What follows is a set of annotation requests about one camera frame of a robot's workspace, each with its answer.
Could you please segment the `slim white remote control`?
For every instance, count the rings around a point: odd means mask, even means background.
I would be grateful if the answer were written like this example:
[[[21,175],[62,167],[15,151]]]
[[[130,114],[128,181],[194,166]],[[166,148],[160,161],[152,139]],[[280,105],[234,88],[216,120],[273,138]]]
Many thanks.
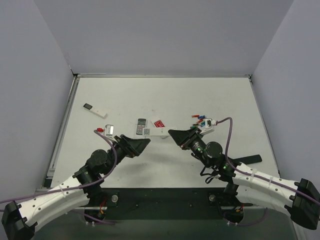
[[[145,127],[142,129],[142,135],[145,137],[160,137],[162,139],[165,139],[170,136],[168,131],[169,128],[167,127]]]

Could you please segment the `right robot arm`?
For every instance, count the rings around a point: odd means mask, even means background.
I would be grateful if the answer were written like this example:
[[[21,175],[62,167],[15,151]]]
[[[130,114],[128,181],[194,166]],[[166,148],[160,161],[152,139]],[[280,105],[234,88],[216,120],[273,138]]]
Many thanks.
[[[239,202],[276,210],[305,229],[317,229],[320,193],[310,180],[287,180],[258,171],[237,159],[230,160],[227,150],[219,143],[205,143],[197,128],[170,129],[168,133],[182,150],[190,150],[205,169],[212,170],[210,177],[226,182],[224,191]]]

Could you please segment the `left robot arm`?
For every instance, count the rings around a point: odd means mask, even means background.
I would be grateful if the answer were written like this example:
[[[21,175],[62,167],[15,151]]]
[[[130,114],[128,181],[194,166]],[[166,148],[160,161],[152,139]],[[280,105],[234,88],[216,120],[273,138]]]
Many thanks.
[[[103,139],[109,150],[95,150],[85,164],[56,187],[35,195],[5,200],[1,218],[9,240],[30,240],[52,220],[69,211],[96,206],[103,199],[104,182],[124,158],[138,157],[151,142],[148,138],[133,139],[125,135]]]

